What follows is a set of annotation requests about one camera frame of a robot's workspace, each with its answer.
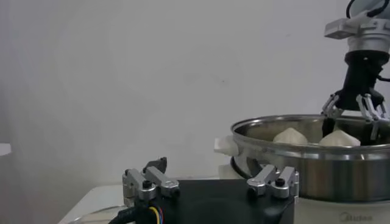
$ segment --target bolt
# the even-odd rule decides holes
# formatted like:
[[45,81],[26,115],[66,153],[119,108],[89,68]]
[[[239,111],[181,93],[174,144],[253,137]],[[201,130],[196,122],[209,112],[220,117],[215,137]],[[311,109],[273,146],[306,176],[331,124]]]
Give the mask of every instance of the bolt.
[[283,187],[285,185],[285,183],[286,183],[285,180],[281,179],[281,178],[278,178],[278,179],[275,180],[275,185],[277,187]]
[[142,182],[142,188],[143,189],[149,189],[152,187],[152,182],[150,182],[149,180],[145,180]]

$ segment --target robotic arm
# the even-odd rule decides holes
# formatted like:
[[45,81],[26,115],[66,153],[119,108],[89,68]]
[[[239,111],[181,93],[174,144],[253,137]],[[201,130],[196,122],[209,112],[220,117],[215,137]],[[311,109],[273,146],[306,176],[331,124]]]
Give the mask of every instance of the robotic arm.
[[325,37],[348,38],[349,52],[345,61],[347,75],[342,89],[335,92],[322,107],[326,117],[323,135],[333,131],[335,120],[345,110],[360,111],[367,122],[362,145],[374,144],[380,127],[390,124],[384,97],[374,90],[377,80],[390,82],[379,75],[390,55],[390,0],[351,0],[347,18],[338,19],[325,27]]

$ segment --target white pot handle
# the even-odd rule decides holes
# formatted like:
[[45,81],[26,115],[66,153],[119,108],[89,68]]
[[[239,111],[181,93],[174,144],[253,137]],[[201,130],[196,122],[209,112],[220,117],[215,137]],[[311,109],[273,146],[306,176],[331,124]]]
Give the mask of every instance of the white pot handle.
[[233,140],[233,135],[228,135],[214,140],[214,152],[227,156],[238,156],[238,146]]

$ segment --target table surface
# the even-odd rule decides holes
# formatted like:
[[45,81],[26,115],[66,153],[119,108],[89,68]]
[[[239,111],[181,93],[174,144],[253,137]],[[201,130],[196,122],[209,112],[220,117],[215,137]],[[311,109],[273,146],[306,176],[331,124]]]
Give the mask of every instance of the table surface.
[[[218,176],[213,177],[181,177],[178,180],[206,180],[206,179],[218,179]],[[73,220],[87,215],[89,213],[114,207],[122,206],[123,203],[123,188],[122,185],[100,186],[90,190],[68,213],[58,224],[68,224]]]

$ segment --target white table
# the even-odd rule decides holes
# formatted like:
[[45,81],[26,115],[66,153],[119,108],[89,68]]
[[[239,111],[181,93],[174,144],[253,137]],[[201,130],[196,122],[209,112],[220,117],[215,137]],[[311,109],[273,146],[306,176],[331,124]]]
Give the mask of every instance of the white table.
[[96,187],[90,190],[58,224],[67,224],[85,214],[119,205],[123,205],[122,185]]

